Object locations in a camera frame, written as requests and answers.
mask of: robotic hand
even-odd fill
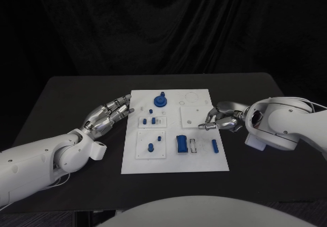
[[[101,160],[106,146],[93,141],[115,122],[134,112],[131,95],[101,105],[79,129],[0,152],[0,206],[41,190],[67,173],[79,170],[90,157]]]
[[[207,113],[198,129],[227,129],[236,132],[245,123],[249,135],[245,144],[258,150],[269,145],[279,150],[294,150],[299,139],[317,148],[327,158],[325,119],[327,110],[315,113],[314,105],[304,98],[275,97],[246,106],[233,102],[219,102]]]

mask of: dark gray table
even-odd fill
[[[137,89],[207,88],[213,104],[253,104],[281,96],[265,73],[54,77],[49,80],[14,145],[57,136],[79,128],[89,111]],[[327,162],[304,142],[294,151],[243,144],[246,130],[220,131],[229,172],[121,175],[126,120],[99,141],[109,147],[103,159],[89,159],[69,182],[37,192],[7,212],[126,209],[149,201],[216,195],[247,201],[291,201],[327,194]]]

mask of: black backdrop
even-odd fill
[[[36,0],[1,6],[0,149],[52,76],[265,71],[286,95],[327,104],[325,1]]]

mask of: gray floor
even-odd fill
[[[288,213],[318,227],[327,227],[327,199],[301,202],[259,202]],[[72,212],[52,212],[21,215],[0,215],[1,227],[70,227]]]

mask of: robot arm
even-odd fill
[[[67,134],[39,140],[0,152],[0,206],[41,190],[67,173],[79,170],[88,158],[101,160],[106,146],[93,141],[115,122],[134,112],[131,95],[101,105],[83,125]]]
[[[294,150],[302,139],[321,152],[327,152],[327,129],[322,124],[327,110],[314,113],[312,104],[306,99],[294,97],[268,98],[252,106],[220,102],[198,129],[219,128],[236,132],[243,122],[249,131],[245,143],[258,150],[263,150],[266,145],[279,150]]]

